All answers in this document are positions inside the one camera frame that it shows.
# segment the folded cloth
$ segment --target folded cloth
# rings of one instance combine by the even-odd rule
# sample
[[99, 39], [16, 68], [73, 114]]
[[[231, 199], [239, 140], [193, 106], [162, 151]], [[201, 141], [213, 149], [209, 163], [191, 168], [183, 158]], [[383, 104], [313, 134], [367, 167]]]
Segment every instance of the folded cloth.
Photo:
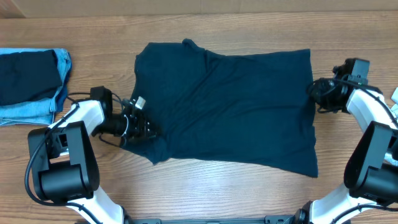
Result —
[[62, 86], [57, 88], [52, 98], [38, 101], [23, 102], [14, 105], [0, 106], [0, 126], [12, 124], [43, 124], [53, 123], [55, 112], [63, 110], [63, 102], [67, 97], [67, 81], [72, 69], [72, 60], [65, 49], [0, 49], [0, 55], [16, 52], [42, 52], [53, 50], [57, 56], [57, 69]]
[[0, 55], [0, 106], [52, 98], [62, 81], [53, 50]]
[[224, 56], [192, 40], [150, 43], [131, 99], [159, 135], [122, 148], [154, 164], [173, 157], [261, 164], [318, 176], [310, 50]]

